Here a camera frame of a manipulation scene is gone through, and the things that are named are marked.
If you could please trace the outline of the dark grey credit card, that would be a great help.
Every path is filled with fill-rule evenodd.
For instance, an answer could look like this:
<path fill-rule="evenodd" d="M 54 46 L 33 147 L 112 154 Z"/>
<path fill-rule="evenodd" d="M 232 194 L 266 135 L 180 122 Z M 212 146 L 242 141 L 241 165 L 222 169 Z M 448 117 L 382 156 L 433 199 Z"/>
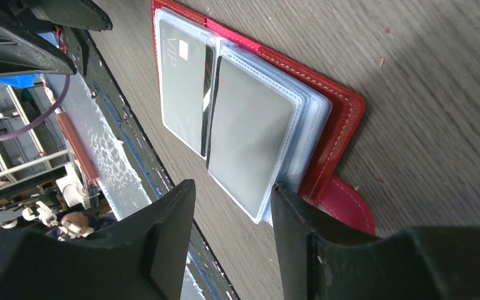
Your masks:
<path fill-rule="evenodd" d="M 208 171 L 259 222 L 279 169 L 296 100 L 233 57 L 219 64 Z"/>

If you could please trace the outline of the black credit card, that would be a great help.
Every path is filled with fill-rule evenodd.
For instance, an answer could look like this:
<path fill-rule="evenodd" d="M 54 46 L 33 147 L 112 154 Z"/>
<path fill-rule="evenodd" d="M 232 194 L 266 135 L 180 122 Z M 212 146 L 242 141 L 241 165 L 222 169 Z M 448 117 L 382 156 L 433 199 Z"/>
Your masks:
<path fill-rule="evenodd" d="M 159 78 L 164 126 L 202 158 L 211 96 L 211 35 L 168 19 L 158 21 Z"/>

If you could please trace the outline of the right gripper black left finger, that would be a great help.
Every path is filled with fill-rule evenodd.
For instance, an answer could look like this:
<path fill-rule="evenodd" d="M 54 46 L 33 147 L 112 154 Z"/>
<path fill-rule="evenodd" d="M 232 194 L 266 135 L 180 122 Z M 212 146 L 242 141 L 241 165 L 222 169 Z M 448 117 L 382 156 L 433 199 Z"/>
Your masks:
<path fill-rule="evenodd" d="M 195 200 L 183 180 L 78 241 L 0 229 L 0 299 L 179 299 Z"/>

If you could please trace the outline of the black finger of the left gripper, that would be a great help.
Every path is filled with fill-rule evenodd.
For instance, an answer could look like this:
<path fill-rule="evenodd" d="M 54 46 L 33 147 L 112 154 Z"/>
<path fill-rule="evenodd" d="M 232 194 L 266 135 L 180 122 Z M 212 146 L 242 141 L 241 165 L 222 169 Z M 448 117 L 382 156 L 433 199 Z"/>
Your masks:
<path fill-rule="evenodd" d="M 73 61 L 50 42 L 0 20 L 0 77 L 34 73 L 75 74 Z"/>
<path fill-rule="evenodd" d="M 33 14 L 45 21 L 71 28 L 110 31 L 113 24 L 108 14 L 90 0 L 29 1 Z"/>

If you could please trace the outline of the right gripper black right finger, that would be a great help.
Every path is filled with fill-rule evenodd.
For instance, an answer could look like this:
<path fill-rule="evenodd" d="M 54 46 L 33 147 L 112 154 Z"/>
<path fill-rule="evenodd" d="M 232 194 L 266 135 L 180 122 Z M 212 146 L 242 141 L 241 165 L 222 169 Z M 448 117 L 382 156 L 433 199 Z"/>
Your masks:
<path fill-rule="evenodd" d="M 285 299 L 480 299 L 480 226 L 417 226 L 380 238 L 271 194 Z"/>

